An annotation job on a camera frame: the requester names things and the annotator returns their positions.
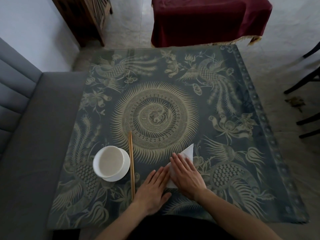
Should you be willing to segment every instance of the gold fringe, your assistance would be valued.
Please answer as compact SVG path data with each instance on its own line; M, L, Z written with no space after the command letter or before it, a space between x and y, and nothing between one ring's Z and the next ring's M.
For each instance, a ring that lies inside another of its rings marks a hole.
M251 41L249 42L248 45L253 45L254 43L257 43L258 41L260 41L262 39L262 36L258 36L258 35L246 35L246 36L242 36L239 39L236 40L232 40L232 41L227 41L227 42L215 42L215 43L209 43L209 44L200 44L200 45L228 45L228 44L235 44L238 41L242 41L245 39L251 39ZM152 48L156 48L152 42L151 43L151 47Z

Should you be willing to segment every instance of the forearm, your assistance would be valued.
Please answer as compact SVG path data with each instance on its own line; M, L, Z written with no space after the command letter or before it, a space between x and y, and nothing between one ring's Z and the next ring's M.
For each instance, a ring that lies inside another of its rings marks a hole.
M122 215L104 229L95 240L124 240L146 216L141 207L132 203Z
M261 220L219 198L208 189L199 193L196 201L220 227L239 240L281 239Z

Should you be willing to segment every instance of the person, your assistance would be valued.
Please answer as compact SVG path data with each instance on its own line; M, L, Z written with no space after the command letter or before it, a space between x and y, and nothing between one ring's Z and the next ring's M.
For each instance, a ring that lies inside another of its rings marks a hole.
M104 229L96 240L124 239L216 239L274 240L281 239L261 220L247 214L207 189L193 163L180 154L172 154L170 162L175 176L170 177L168 165L153 170L137 190L130 206ZM180 192L201 205L215 220L183 216L154 216L168 201L171 193L163 191L172 179Z

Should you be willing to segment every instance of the sofa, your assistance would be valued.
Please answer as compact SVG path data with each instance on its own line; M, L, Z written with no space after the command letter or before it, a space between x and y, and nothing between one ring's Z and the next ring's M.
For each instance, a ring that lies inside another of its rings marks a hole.
M86 72L41 72L0 39L0 239L51 239L47 218Z

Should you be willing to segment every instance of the red tablecloth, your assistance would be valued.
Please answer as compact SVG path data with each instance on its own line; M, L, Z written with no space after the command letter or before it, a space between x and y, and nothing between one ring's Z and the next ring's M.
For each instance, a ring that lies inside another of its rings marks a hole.
M155 47L226 43L262 36L268 0L152 0Z

